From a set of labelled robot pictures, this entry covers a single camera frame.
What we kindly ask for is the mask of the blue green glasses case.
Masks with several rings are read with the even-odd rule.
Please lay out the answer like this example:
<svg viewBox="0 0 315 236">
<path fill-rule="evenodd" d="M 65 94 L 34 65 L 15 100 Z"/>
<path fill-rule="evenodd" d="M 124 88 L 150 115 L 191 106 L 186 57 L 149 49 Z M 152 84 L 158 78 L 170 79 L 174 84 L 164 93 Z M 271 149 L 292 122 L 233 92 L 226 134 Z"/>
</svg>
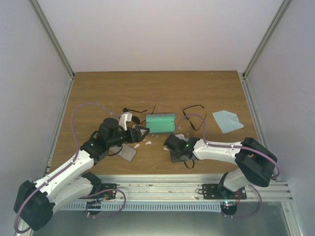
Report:
<svg viewBox="0 0 315 236">
<path fill-rule="evenodd" d="M 150 133 L 173 133 L 175 131 L 175 114 L 146 115 L 146 128 Z"/>
</svg>

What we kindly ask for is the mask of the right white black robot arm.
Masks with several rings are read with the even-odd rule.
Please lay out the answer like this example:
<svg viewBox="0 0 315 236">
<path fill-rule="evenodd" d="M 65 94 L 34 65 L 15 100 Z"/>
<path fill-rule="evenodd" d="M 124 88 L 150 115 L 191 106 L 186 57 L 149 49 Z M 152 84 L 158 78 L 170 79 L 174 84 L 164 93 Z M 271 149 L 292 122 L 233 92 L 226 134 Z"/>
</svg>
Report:
<svg viewBox="0 0 315 236">
<path fill-rule="evenodd" d="M 201 138 L 183 139 L 169 135 L 164 145 L 170 151 L 172 163 L 201 160 L 216 160 L 238 166 L 233 172 L 224 173 L 214 193 L 210 196 L 222 199 L 234 199 L 242 188 L 254 184 L 259 187 L 269 186 L 273 171 L 278 168 L 278 159 L 253 138 L 242 142 L 220 143 L 204 141 Z"/>
</svg>

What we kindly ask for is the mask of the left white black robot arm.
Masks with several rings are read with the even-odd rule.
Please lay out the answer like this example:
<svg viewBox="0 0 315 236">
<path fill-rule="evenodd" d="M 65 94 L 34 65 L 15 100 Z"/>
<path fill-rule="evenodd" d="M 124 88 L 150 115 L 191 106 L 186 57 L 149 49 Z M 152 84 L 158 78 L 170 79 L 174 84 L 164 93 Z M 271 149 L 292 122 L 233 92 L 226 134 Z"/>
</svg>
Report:
<svg viewBox="0 0 315 236">
<path fill-rule="evenodd" d="M 107 157 L 111 148 L 140 143 L 149 132 L 143 126 L 122 127 L 118 120 L 106 118 L 68 161 L 45 177 L 35 182 L 26 180 L 20 185 L 13 208 L 17 214 L 15 232 L 37 231 L 72 201 L 99 197 L 99 179 L 85 171 Z"/>
</svg>

